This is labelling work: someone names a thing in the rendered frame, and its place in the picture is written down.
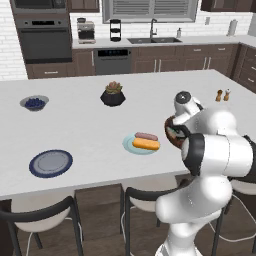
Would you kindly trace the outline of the dark grey tap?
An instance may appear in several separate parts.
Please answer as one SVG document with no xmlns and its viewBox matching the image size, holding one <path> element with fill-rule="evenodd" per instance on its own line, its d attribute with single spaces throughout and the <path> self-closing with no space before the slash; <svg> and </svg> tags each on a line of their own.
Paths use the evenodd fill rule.
<svg viewBox="0 0 256 256">
<path fill-rule="evenodd" d="M 154 29 L 154 24 L 157 22 L 155 18 L 151 20 L 151 25 L 150 25 L 150 39 L 153 39 L 154 35 L 157 35 L 157 29 Z"/>
</svg>

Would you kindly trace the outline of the grey bowl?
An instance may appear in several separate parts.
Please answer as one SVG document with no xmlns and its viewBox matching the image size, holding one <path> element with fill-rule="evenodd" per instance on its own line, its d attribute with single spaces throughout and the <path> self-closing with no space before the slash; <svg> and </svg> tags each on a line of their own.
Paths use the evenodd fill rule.
<svg viewBox="0 0 256 256">
<path fill-rule="evenodd" d="M 26 103 L 26 101 L 29 99 L 29 98 L 39 98 L 39 99 L 41 99 L 41 100 L 43 100 L 44 102 L 45 102 L 45 106 L 46 106 L 46 104 L 49 102 L 49 98 L 48 97 L 46 97 L 46 96 L 43 96 L 43 95 L 33 95 L 33 96 L 29 96 L 29 97 L 26 97 L 26 98 L 24 98 L 24 99 L 22 99 L 21 101 L 20 101 L 20 105 L 22 106 L 22 107 L 24 107 L 24 108 L 26 108 L 25 107 L 25 103 Z M 41 108 L 41 109 L 36 109 L 36 110 L 30 110 L 30 109 L 27 109 L 27 110 L 29 110 L 29 111 L 40 111 L 40 110 L 42 110 L 43 108 Z"/>
</svg>

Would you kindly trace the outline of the pale green plate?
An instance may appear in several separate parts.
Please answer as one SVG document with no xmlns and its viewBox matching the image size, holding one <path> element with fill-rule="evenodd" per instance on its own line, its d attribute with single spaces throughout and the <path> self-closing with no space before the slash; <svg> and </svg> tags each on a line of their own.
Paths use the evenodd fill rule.
<svg viewBox="0 0 256 256">
<path fill-rule="evenodd" d="M 136 138 L 134 136 L 135 134 L 130 134 L 126 136 L 123 140 L 123 147 L 130 153 L 137 154 L 137 155 L 149 155 L 157 150 L 146 150 L 146 149 L 140 149 L 136 148 L 132 145 L 133 140 Z"/>
</svg>

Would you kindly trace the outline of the brown upper cupboard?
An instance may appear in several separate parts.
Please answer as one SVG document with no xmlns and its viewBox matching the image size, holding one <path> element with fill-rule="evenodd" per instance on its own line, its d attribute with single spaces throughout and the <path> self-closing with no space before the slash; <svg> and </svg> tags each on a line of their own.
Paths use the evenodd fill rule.
<svg viewBox="0 0 256 256">
<path fill-rule="evenodd" d="M 256 0 L 202 0 L 201 10 L 207 12 L 256 13 Z"/>
<path fill-rule="evenodd" d="M 68 0 L 70 12 L 98 13 L 99 0 Z"/>
</svg>

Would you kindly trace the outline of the grey window blinds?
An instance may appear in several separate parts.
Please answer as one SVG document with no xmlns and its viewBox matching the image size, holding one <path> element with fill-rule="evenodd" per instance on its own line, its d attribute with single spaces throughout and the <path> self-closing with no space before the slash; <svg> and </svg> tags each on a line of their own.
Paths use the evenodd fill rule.
<svg viewBox="0 0 256 256">
<path fill-rule="evenodd" d="M 119 19 L 122 23 L 193 23 L 199 0 L 102 0 L 103 22 Z"/>
</svg>

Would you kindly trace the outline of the blue rimmed grey plate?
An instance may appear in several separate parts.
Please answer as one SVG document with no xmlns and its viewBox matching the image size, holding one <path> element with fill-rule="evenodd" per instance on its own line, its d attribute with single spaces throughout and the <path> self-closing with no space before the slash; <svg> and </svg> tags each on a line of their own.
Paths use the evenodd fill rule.
<svg viewBox="0 0 256 256">
<path fill-rule="evenodd" d="M 72 164 L 69 152 L 55 149 L 36 155 L 29 163 L 29 170 L 39 178 L 54 178 L 69 170 Z"/>
</svg>

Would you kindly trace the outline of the orange bun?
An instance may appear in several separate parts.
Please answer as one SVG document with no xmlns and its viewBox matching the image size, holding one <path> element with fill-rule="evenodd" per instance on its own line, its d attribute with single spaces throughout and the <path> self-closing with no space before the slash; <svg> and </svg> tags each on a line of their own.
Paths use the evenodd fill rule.
<svg viewBox="0 0 256 256">
<path fill-rule="evenodd" d="M 158 141 L 143 138 L 135 138 L 132 142 L 132 145 L 136 148 L 146 150 L 158 150 L 160 148 L 160 143 Z"/>
</svg>

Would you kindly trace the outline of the dark grey microwave oven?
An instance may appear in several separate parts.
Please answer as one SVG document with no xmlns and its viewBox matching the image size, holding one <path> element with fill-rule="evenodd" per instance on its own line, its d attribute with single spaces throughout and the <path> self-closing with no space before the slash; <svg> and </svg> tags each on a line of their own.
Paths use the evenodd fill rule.
<svg viewBox="0 0 256 256">
<path fill-rule="evenodd" d="M 15 14 L 65 13 L 66 0 L 10 0 Z"/>
</svg>

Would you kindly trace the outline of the grey dishwasher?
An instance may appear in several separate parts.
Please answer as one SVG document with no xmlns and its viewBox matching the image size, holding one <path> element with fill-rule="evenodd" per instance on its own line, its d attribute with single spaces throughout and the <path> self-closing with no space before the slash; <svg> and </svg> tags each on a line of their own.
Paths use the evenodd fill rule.
<svg viewBox="0 0 256 256">
<path fill-rule="evenodd" d="M 94 51 L 97 75 L 129 74 L 131 72 L 131 50 L 129 48 L 104 48 Z"/>
</svg>

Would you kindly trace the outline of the black tiered stand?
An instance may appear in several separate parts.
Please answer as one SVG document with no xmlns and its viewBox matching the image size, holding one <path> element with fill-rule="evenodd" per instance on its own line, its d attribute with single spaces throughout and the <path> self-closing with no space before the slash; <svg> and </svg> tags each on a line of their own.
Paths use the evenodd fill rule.
<svg viewBox="0 0 256 256">
<path fill-rule="evenodd" d="M 112 42 L 121 40 L 121 21 L 119 19 L 110 20 L 110 40 Z"/>
</svg>

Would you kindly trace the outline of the black plant pot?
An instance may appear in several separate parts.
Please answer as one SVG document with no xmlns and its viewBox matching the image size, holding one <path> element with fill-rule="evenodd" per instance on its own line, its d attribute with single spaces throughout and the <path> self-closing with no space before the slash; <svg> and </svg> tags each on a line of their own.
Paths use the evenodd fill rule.
<svg viewBox="0 0 256 256">
<path fill-rule="evenodd" d="M 110 107 L 120 106 L 125 100 L 125 96 L 122 92 L 110 94 L 104 91 L 100 97 L 101 101 Z"/>
</svg>

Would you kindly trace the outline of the brown lower cupboard run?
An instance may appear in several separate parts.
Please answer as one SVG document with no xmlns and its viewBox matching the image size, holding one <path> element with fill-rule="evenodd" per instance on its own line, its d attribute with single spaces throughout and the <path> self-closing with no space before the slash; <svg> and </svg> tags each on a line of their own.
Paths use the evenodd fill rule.
<svg viewBox="0 0 256 256">
<path fill-rule="evenodd" d="M 237 50 L 237 44 L 137 47 L 132 49 L 132 72 L 214 69 L 230 76 Z"/>
<path fill-rule="evenodd" d="M 68 63 L 26 64 L 29 79 L 94 76 L 94 53 L 92 50 L 74 49 Z"/>
<path fill-rule="evenodd" d="M 256 47 L 239 45 L 233 80 L 256 94 Z"/>
</svg>

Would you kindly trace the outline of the black white chair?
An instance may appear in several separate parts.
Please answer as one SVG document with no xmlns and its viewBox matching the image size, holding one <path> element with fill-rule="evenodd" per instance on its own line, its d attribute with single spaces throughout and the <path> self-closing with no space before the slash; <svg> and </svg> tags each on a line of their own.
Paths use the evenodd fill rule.
<svg viewBox="0 0 256 256">
<path fill-rule="evenodd" d="M 28 232 L 30 238 L 34 236 L 38 248 L 42 249 L 39 233 L 58 226 L 68 219 L 68 215 L 71 215 L 73 223 L 78 256 L 84 256 L 83 233 L 74 192 L 13 199 L 10 210 L 0 206 L 0 219 L 8 225 L 16 256 L 22 256 L 16 229 Z"/>
<path fill-rule="evenodd" d="M 145 212 L 155 212 L 156 200 L 165 194 L 189 184 L 183 178 L 177 182 L 173 174 L 148 176 L 125 181 L 120 192 L 120 233 L 124 237 L 125 256 L 134 256 L 130 250 L 130 210 L 132 207 Z"/>
</svg>

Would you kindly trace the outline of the pink sausage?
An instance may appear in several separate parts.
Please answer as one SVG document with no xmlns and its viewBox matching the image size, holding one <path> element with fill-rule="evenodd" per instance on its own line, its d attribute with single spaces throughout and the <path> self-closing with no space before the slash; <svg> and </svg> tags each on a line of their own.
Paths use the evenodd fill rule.
<svg viewBox="0 0 256 256">
<path fill-rule="evenodd" d="M 136 138 L 158 141 L 158 137 L 156 135 L 149 134 L 149 133 L 137 132 L 137 133 L 135 133 L 134 136 Z"/>
</svg>

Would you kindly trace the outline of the silver coffee machine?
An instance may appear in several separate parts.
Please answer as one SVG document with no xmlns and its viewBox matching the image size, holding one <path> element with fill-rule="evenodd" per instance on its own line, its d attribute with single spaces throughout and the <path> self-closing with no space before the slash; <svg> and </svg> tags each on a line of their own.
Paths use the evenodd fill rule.
<svg viewBox="0 0 256 256">
<path fill-rule="evenodd" d="M 77 32 L 78 32 L 78 43 L 92 43 L 95 40 L 95 25 L 92 21 L 87 21 L 85 18 L 77 19 Z"/>
</svg>

